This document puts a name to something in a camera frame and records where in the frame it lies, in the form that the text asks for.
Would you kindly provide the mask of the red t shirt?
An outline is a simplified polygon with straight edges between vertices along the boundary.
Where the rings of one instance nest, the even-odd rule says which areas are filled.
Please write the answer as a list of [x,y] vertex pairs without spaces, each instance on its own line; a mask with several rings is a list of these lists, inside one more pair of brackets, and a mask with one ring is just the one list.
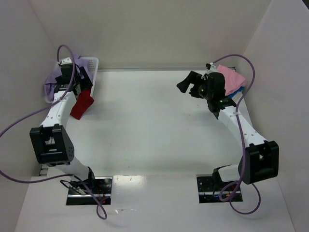
[[70,115],[77,119],[80,120],[83,114],[88,110],[88,108],[94,103],[93,97],[90,95],[91,89],[83,90],[75,105],[73,106]]

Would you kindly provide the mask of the pink folded t shirt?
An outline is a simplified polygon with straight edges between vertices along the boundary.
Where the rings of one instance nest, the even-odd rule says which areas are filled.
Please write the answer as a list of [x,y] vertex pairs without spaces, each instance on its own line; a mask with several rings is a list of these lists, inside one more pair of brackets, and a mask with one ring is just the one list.
[[223,66],[219,65],[217,67],[218,72],[223,74],[225,78],[225,95],[228,96],[229,94],[233,93],[241,86],[246,86],[246,78],[243,77],[241,74],[237,73],[236,71]]

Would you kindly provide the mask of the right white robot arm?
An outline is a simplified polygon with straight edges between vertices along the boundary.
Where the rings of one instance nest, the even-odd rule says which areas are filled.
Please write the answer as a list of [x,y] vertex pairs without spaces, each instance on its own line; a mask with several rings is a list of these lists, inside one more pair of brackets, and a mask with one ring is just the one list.
[[279,146],[260,135],[244,118],[236,103],[225,95],[225,78],[219,72],[204,75],[191,71],[177,85],[180,92],[205,99],[208,109],[236,138],[242,148],[239,164],[216,168],[214,172],[222,182],[242,180],[252,184],[274,178],[279,172]]

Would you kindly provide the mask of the blue folded t shirt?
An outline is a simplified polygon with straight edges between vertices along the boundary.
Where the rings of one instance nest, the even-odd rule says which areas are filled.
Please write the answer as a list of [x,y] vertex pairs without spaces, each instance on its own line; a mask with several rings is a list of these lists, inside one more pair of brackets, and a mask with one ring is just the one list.
[[244,88],[245,88],[244,86],[241,86],[239,89],[237,89],[233,93],[229,94],[228,97],[233,98],[237,93],[242,92],[244,90]]

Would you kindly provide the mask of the white plastic basket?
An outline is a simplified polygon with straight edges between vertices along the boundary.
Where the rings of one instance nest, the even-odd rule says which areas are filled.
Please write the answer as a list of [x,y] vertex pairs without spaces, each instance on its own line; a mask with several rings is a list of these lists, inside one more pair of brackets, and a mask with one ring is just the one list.
[[[82,57],[80,55],[74,56],[75,63],[81,67],[83,66],[85,68],[85,71],[87,75],[89,76],[89,79],[92,82],[92,87],[90,91],[90,96],[93,96],[94,88],[95,88],[95,82],[96,82],[96,76],[98,71],[98,64],[99,60],[95,57]],[[56,64],[56,67],[52,74],[46,79],[43,88],[44,88],[44,94],[45,94],[45,101],[49,104],[53,103],[54,101],[54,88],[56,86],[56,77],[61,76],[61,71],[59,66]]]

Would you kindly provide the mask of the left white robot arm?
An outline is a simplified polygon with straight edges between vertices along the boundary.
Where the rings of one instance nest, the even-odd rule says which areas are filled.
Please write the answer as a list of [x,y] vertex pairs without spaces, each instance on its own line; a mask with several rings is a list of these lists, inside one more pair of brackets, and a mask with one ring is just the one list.
[[71,174],[67,187],[82,194],[95,187],[94,173],[75,157],[75,149],[66,125],[70,116],[80,119],[93,104],[94,82],[83,66],[70,58],[59,62],[60,75],[52,91],[53,105],[39,127],[30,130],[30,139],[38,163]]

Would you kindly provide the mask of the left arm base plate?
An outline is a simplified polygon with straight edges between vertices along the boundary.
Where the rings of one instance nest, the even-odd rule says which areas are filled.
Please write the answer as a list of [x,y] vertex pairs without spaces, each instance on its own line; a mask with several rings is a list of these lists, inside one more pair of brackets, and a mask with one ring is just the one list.
[[60,180],[60,183],[68,189],[66,205],[96,205],[91,192],[102,205],[111,204],[112,177],[95,177],[93,186],[89,187],[90,191],[72,181]]

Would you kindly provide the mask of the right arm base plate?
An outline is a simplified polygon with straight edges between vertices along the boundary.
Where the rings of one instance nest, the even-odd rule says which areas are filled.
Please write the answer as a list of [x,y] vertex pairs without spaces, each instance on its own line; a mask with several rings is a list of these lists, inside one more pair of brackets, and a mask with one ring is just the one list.
[[[219,194],[221,189],[229,184],[229,182],[222,184],[215,184],[214,178],[212,175],[197,175],[197,190],[198,190],[198,199],[199,203],[222,203],[219,199]],[[226,191],[223,192],[222,197],[229,197],[232,191],[235,189],[236,184],[230,186]],[[239,189],[236,192],[235,197],[232,199],[232,202],[242,202],[242,194]]]

